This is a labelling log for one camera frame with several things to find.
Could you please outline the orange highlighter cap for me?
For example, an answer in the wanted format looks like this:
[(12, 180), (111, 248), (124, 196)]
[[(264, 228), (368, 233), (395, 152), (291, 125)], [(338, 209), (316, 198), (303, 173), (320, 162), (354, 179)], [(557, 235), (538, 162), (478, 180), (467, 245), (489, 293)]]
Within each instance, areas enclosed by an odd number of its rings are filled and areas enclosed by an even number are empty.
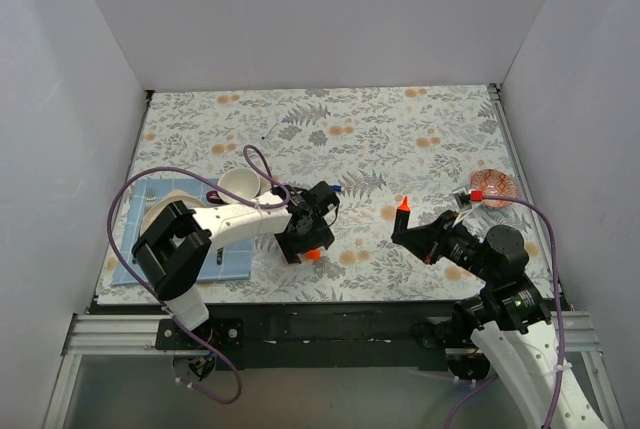
[(309, 260), (318, 260), (322, 256), (321, 251), (319, 249), (314, 249), (306, 253), (306, 257)]

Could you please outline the black orange highlighter marker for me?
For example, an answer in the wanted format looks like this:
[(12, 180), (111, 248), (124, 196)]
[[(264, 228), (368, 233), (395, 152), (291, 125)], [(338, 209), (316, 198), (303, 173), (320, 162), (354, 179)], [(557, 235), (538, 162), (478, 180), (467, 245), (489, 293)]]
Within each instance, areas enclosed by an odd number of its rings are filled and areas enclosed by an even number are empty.
[(411, 209), (408, 197), (404, 196), (401, 204), (396, 208), (393, 232), (404, 231), (408, 228)]

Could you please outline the thin white pen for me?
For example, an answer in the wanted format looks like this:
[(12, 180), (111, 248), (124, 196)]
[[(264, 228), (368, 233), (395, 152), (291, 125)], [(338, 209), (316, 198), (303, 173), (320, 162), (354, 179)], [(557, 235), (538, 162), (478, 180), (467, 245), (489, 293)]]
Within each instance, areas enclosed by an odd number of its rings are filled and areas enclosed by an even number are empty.
[(274, 129), (279, 125), (279, 122), (275, 122), (262, 136), (261, 140), (265, 140), (269, 137), (269, 135), (274, 131)]

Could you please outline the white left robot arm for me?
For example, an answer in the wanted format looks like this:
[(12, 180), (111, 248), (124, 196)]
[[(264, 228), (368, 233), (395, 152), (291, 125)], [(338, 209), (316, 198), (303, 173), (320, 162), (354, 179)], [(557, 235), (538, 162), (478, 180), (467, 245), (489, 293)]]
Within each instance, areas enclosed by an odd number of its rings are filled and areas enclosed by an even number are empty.
[(205, 260), (228, 245), (273, 235), (289, 264), (312, 250), (329, 248), (334, 235), (325, 217), (339, 210), (337, 192), (321, 181), (309, 190), (276, 187), (247, 205), (189, 208), (169, 203), (141, 233), (132, 258), (154, 295), (177, 320), (178, 336), (193, 349), (213, 335), (209, 311), (196, 288)]

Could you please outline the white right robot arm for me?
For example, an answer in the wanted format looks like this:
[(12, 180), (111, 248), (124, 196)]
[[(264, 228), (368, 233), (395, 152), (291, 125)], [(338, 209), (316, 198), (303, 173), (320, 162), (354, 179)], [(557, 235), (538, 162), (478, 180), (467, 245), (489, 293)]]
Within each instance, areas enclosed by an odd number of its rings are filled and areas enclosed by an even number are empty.
[(526, 427), (604, 427), (566, 360), (560, 320), (525, 273), (521, 233), (497, 225), (478, 239), (453, 211), (419, 227), (409, 216), (397, 209), (393, 243), (426, 264), (446, 258), (483, 281), (478, 295), (455, 303), (449, 326), (460, 344), (485, 355)]

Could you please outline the red patterned bowl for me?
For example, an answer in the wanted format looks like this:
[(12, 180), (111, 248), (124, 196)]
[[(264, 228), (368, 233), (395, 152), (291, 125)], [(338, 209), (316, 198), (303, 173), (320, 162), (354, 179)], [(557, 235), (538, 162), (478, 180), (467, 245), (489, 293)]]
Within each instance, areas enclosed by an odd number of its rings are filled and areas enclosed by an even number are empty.
[(496, 169), (482, 169), (474, 172), (470, 178), (472, 190), (482, 191), (485, 196), (516, 198), (518, 188), (514, 180), (506, 173)]

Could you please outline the brown white mug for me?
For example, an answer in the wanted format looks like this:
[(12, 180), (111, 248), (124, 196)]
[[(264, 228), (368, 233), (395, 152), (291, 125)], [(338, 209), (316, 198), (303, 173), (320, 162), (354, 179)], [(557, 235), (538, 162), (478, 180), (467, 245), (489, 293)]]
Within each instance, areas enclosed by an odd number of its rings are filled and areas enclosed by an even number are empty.
[[(260, 193), (261, 182), (259, 176), (251, 169), (237, 167), (224, 173), (216, 184), (243, 199), (251, 200)], [(236, 204), (237, 200), (221, 193), (219, 190), (211, 190), (206, 194), (206, 201), (211, 204)]]

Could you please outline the cream ceramic plate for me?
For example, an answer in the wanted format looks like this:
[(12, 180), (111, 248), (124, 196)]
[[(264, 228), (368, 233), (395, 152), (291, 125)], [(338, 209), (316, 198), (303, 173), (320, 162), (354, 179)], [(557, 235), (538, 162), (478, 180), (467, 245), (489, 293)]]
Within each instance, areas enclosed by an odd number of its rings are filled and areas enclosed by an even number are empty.
[(187, 192), (179, 189), (172, 190), (159, 202), (149, 206), (145, 210), (145, 214), (140, 224), (139, 234), (142, 235), (149, 228), (149, 226), (159, 216), (159, 214), (164, 210), (165, 207), (167, 207), (170, 203), (177, 202), (182, 202), (188, 209), (206, 207), (206, 204), (204, 202), (188, 194)]

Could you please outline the silver fork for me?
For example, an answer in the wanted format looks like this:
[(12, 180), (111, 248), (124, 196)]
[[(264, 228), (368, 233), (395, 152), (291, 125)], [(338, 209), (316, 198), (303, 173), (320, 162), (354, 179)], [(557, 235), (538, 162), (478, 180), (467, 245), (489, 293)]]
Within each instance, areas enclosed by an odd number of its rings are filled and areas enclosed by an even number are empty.
[(156, 204), (156, 193), (152, 187), (145, 191), (145, 211), (148, 212)]

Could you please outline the light blue checkered cloth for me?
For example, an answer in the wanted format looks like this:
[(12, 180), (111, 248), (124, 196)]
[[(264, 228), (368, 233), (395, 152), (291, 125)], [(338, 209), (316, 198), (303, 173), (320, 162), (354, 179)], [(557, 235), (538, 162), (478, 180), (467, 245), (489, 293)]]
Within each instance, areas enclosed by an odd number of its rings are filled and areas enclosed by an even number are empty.
[[(147, 280), (140, 267), (133, 261), (131, 248), (139, 237), (139, 230), (142, 218), (145, 214), (145, 191), (147, 187), (152, 187), (156, 193), (156, 203), (168, 195), (172, 190), (183, 190), (188, 194), (200, 199), (209, 206), (206, 201), (206, 194), (211, 187), (201, 182), (191, 179), (142, 179), (133, 185), (132, 195), (127, 211), (124, 235), (122, 236), (119, 250), (125, 260), (131, 265), (135, 272)], [(198, 283), (211, 283), (222, 281), (244, 281), (251, 276), (253, 259), (253, 240), (245, 239), (223, 248), (224, 258), (221, 266), (216, 263), (216, 253), (210, 252), (202, 265), (197, 278)]]

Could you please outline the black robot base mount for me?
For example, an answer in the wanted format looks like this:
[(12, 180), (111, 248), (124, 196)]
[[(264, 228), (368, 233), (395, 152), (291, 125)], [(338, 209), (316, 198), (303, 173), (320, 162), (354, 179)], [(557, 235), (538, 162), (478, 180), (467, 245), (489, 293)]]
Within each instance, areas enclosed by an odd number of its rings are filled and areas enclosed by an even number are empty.
[(239, 369), (404, 367), (481, 381), (488, 359), (450, 327), (450, 302), (216, 304), (189, 337), (160, 320), (158, 350), (209, 346)]

